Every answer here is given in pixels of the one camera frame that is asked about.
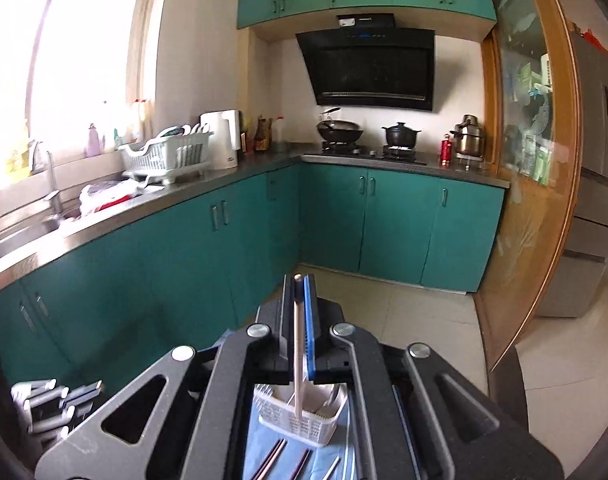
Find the white dish drying rack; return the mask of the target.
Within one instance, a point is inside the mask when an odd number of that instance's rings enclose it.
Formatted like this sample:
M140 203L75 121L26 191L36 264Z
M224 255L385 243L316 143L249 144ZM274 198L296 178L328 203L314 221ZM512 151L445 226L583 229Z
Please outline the white dish drying rack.
M208 141L212 131L200 125L170 127L144 144L122 145L124 174L129 178L173 183L200 174L208 166Z

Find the black chopstick right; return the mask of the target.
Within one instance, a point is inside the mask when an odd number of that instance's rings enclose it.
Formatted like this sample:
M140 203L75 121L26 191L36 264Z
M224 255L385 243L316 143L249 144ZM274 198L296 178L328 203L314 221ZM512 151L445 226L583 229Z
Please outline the black chopstick right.
M331 479L331 477L333 476L334 472L336 471L336 467L340 464L340 460L341 460L341 457L340 456L336 456L336 458L333 460L333 462L331 463L330 467L326 471L325 475L322 477L322 480L330 480Z

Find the black clay pot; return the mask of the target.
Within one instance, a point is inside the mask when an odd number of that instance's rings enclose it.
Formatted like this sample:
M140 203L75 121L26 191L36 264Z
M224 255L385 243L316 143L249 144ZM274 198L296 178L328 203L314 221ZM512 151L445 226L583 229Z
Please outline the black clay pot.
M417 144L420 130L407 127L404 122L398 122L389 127L383 127L386 145L390 148L409 148L412 150Z

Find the wooden glass sliding door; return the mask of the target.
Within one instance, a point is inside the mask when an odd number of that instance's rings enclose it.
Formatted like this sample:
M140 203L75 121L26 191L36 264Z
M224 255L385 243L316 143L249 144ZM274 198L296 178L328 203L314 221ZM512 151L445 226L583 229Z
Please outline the wooden glass sliding door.
M492 0L482 43L485 155L509 190L474 296L490 370L517 342L561 259L580 184L577 59L559 0Z

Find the dark red chopstick right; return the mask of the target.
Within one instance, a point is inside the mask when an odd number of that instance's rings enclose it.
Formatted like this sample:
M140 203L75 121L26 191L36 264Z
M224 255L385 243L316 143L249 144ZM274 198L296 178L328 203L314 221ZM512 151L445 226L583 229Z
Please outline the dark red chopstick right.
M300 456L298 463L296 464L294 471L290 475L290 480L298 480L300 475L306 468L306 464L310 456L313 454L313 451L310 448L306 448Z

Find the white electric kettle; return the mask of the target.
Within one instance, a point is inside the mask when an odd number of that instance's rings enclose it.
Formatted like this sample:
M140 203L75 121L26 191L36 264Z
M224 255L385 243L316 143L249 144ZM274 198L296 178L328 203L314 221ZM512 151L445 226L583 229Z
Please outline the white electric kettle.
M200 116L200 125L211 133L208 138L208 160L213 170L231 169L238 166L241 153L241 112L221 110Z

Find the steel kettle pot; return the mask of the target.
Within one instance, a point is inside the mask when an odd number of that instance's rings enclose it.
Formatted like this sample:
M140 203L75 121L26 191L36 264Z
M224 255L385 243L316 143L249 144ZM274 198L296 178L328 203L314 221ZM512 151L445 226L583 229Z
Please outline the steel kettle pot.
M476 116L465 114L462 122L456 125L450 133L454 138L457 154L470 157L484 155L486 134Z

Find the black wok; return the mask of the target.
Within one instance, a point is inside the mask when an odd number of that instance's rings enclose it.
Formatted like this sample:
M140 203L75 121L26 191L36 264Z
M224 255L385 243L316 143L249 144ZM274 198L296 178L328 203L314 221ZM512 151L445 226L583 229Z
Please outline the black wok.
M332 114L339 110L340 107L324 110L320 114L319 122L316 125L317 132L328 143L356 143L362 136L364 129L356 122L333 118Z

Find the red thermos bottle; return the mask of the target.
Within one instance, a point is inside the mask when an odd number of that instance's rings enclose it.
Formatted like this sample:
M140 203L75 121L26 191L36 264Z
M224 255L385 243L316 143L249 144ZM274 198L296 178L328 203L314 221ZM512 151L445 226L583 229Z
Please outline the red thermos bottle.
M452 137L446 134L441 142L440 165L448 167L452 163L453 157L453 142Z

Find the sauce bottles on counter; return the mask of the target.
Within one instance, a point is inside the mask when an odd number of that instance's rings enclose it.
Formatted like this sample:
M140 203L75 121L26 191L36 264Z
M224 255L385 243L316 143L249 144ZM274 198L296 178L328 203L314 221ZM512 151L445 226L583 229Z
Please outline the sauce bottles on counter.
M288 142L283 133L284 117L260 116L255 125L249 119L242 122L241 145L243 154L283 152Z

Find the steel sink faucet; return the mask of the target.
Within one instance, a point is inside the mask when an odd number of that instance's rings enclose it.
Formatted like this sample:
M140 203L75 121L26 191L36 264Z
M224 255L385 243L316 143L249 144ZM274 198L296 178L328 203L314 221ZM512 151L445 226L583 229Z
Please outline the steel sink faucet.
M54 160L44 141L35 141L31 147L30 170L32 176L41 172L46 174L48 193L44 196L44 201L49 204L50 211L55 217L62 218L64 210L54 172Z

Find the white plastic utensil basket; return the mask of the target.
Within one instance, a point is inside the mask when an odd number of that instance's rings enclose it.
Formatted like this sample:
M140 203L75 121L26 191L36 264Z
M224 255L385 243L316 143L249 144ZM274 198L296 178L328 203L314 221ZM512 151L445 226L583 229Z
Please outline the white plastic utensil basket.
M297 411L292 384L256 385L253 400L258 421L278 434L323 448L330 443L344 411L346 385L306 382L301 393L301 409Z

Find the grey refrigerator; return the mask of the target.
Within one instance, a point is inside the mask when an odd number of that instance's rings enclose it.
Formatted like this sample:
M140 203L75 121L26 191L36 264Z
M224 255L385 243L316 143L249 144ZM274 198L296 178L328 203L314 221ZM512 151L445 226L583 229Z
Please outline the grey refrigerator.
M592 304L608 258L608 52L571 34L582 103L582 169L577 203L556 272L536 311L580 318Z

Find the teal lower kitchen cabinets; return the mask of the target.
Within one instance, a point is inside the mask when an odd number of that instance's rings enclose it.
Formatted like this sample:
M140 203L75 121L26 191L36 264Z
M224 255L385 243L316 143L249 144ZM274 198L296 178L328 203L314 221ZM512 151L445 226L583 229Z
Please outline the teal lower kitchen cabinets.
M2 372L118 390L178 344L239 326L300 263L475 292L505 192L297 162L110 209L93 240L48 235L0 273Z

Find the blue striped tablecloth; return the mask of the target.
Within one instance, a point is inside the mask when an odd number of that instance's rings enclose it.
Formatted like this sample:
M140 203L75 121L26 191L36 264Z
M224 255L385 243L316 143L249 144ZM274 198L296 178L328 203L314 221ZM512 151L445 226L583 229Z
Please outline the blue striped tablecloth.
M306 448L310 448L312 454L306 460L305 467L298 476L299 479L324 478L337 457L340 458L340 462L336 464L330 479L356 479L357 468L352 430L353 419L350 409L344 406L330 442L323 448L314 448L262 425L258 420L257 405L253 404L242 478L252 479L275 444L284 439L287 444L272 465L272 469L266 476L267 479L290 479Z

